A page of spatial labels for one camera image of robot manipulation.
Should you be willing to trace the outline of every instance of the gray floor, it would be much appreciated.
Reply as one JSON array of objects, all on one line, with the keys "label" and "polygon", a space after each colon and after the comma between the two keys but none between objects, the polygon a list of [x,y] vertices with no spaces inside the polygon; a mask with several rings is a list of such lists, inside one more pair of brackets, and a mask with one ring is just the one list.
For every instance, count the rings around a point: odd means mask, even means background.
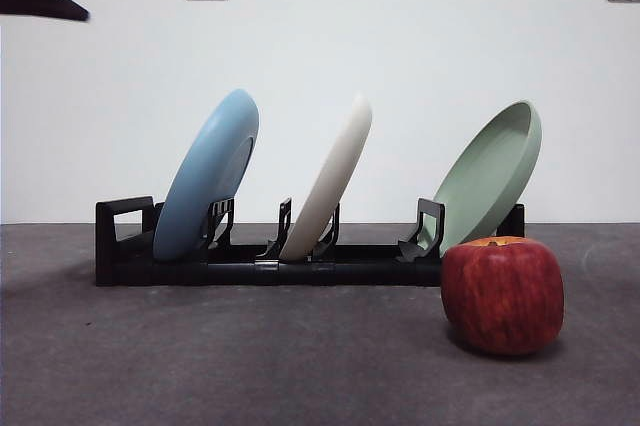
[{"label": "gray floor", "polygon": [[640,424],[640,225],[528,234],[558,256],[565,326],[501,360],[456,343],[435,288],[100,289],[92,226],[5,226],[3,424]]}]

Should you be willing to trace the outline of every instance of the rack handle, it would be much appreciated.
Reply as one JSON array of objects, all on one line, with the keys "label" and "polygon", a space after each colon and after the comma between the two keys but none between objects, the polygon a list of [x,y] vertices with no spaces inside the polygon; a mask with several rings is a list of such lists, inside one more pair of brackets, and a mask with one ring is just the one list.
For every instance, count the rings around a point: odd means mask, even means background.
[{"label": "rack handle", "polygon": [[143,234],[155,230],[157,220],[151,196],[96,203],[96,286],[117,283],[113,267],[119,251],[115,217],[134,211],[142,211]]}]

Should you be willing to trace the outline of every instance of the white wall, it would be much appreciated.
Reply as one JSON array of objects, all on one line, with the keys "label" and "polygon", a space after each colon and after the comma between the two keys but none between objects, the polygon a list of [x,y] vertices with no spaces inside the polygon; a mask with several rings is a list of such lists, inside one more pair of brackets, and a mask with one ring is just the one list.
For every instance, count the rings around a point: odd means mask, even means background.
[{"label": "white wall", "polygon": [[1,17],[3,221],[162,200],[230,90],[261,110],[239,221],[304,200],[362,90],[374,126],[346,221],[412,221],[482,125],[527,98],[531,221],[640,220],[640,5],[605,0],[76,0],[88,24]]}]

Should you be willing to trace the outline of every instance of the white plate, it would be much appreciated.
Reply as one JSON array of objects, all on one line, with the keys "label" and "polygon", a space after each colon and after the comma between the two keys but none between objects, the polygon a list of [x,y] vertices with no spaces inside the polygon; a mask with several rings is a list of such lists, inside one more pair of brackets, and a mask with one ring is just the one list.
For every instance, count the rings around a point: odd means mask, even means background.
[{"label": "white plate", "polygon": [[369,102],[358,94],[349,120],[333,144],[280,252],[280,259],[304,259],[320,239],[358,164],[371,129],[371,119]]}]

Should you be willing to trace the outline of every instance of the apple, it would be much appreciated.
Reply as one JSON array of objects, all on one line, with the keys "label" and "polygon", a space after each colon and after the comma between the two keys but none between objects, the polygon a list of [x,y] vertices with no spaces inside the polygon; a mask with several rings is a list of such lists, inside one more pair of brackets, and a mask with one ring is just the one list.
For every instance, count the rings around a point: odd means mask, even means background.
[{"label": "apple", "polygon": [[487,353],[531,354],[562,328],[558,261],[531,239],[486,238],[450,248],[442,260],[441,295],[453,327]]}]

